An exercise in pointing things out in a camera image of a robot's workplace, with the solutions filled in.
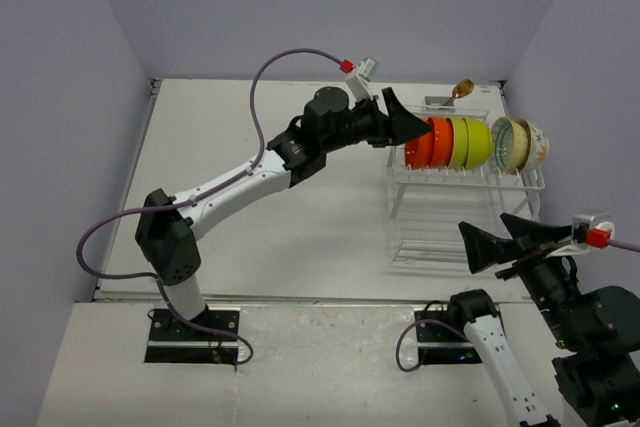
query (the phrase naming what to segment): green bowl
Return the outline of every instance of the green bowl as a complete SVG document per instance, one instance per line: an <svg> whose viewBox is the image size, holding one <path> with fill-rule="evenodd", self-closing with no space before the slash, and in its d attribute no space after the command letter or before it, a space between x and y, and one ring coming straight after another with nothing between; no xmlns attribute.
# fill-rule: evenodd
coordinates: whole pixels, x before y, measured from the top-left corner
<svg viewBox="0 0 640 427"><path fill-rule="evenodd" d="M469 129L467 129L467 123L464 119L448 117L447 120L453 127L453 151L447 167L459 169L467 163L467 155L469 153Z"/></svg>
<svg viewBox="0 0 640 427"><path fill-rule="evenodd" d="M526 129L509 119L500 117L491 128L493 148L489 159L492 172L517 174L530 154L530 135Z"/></svg>
<svg viewBox="0 0 640 427"><path fill-rule="evenodd" d="M465 118L464 121L466 122L467 130L469 131L469 154L467 155L467 161L464 164L464 168L467 170L473 170L480 167L487 161L491 154L493 142L489 127L487 127L484 122L467 118Z"/></svg>

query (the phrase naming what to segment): bowl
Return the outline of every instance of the bowl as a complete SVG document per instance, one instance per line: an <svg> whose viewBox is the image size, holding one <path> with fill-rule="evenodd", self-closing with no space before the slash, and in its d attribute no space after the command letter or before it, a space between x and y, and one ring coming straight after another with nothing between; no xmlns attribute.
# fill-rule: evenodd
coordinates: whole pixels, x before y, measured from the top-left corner
<svg viewBox="0 0 640 427"><path fill-rule="evenodd" d="M413 139L404 145L404 163L409 170L423 169L433 156L432 132L425 134L417 139Z"/></svg>
<svg viewBox="0 0 640 427"><path fill-rule="evenodd" d="M491 132L489 128L476 119L464 119L468 131L468 154L464 168L473 170L484 164L491 154Z"/></svg>
<svg viewBox="0 0 640 427"><path fill-rule="evenodd" d="M467 129L467 123L464 119L449 117L447 120L453 129L453 151L451 152L451 159L447 167L458 169L464 167L464 164L467 162L467 155L469 153L469 129Z"/></svg>
<svg viewBox="0 0 640 427"><path fill-rule="evenodd" d="M447 119L440 117L429 117L427 122L432 129L427 135L433 136L433 156L427 165L433 168L444 167L449 164L453 152L453 127Z"/></svg>
<svg viewBox="0 0 640 427"><path fill-rule="evenodd" d="M489 168L493 172L514 174L526 162L529 136L526 130L508 117L500 117L491 128L493 148Z"/></svg>
<svg viewBox="0 0 640 427"><path fill-rule="evenodd" d="M540 127L527 119L518 119L516 123L525 130L529 139L527 155L518 166L518 170L528 172L540 165L549 153L549 139Z"/></svg>

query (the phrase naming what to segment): black mounting plate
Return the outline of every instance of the black mounting plate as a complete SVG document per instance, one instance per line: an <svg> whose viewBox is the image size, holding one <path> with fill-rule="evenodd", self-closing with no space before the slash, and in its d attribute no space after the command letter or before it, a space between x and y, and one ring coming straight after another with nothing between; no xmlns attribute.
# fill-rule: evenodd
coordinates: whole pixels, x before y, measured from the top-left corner
<svg viewBox="0 0 640 427"><path fill-rule="evenodd" d="M446 310L417 310L416 321L433 319L450 324ZM480 356L469 342L465 342L437 325L424 324L416 329L418 359L423 365L481 364Z"/></svg>
<svg viewBox="0 0 640 427"><path fill-rule="evenodd" d="M236 341L194 330L175 320L167 309L153 309L151 313L146 363L236 365ZM240 310L205 310L193 322L237 334Z"/></svg>

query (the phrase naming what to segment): dish rack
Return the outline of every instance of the dish rack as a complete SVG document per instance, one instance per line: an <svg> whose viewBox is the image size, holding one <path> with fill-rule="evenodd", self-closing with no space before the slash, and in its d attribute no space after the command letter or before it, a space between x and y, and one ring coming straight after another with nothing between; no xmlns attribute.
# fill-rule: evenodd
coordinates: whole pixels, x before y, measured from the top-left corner
<svg viewBox="0 0 640 427"><path fill-rule="evenodd" d="M407 106L418 117L468 117L490 128L489 111ZM419 267L420 262L466 264L458 223L466 221L492 234L508 237L502 212L538 220L544 178L540 166L509 175L489 171L488 163L474 170L409 170L404 146L393 147L388 170L388 250L392 266ZM460 269L468 273L466 265Z"/></svg>

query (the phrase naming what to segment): white table surface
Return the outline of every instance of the white table surface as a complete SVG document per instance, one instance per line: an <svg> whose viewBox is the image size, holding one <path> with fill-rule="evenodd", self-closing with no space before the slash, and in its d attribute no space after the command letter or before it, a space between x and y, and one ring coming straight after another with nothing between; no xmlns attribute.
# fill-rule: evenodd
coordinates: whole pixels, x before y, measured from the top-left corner
<svg viewBox="0 0 640 427"><path fill-rule="evenodd" d="M256 151L248 81L166 80L142 147L126 207L142 205L158 187L170 195L195 187L246 161ZM327 82L262 82L257 109L267 139L302 112ZM392 86L406 105L443 96L449 85ZM456 104L504 115L497 86L476 86ZM262 199L218 225L199 243L203 294L212 297L320 299L447 299L483 288L496 301L522 302L519 280L471 276L464 265L391 266L385 248L386 149L357 145L332 153L327 167L296 188ZM509 194L515 206L522 193ZM106 264L109 273L148 270L134 232L137 218L120 222ZM149 279L104 281L98 298L157 298Z"/></svg>
<svg viewBox="0 0 640 427"><path fill-rule="evenodd" d="M150 307L74 306L38 427L507 427L482 365L397 369L395 342L413 319L409 306L244 307L240 333L256 354L237 373L144 364ZM549 330L531 304L500 307L522 370L562 422L551 365L560 351ZM416 360L413 333L402 358Z"/></svg>

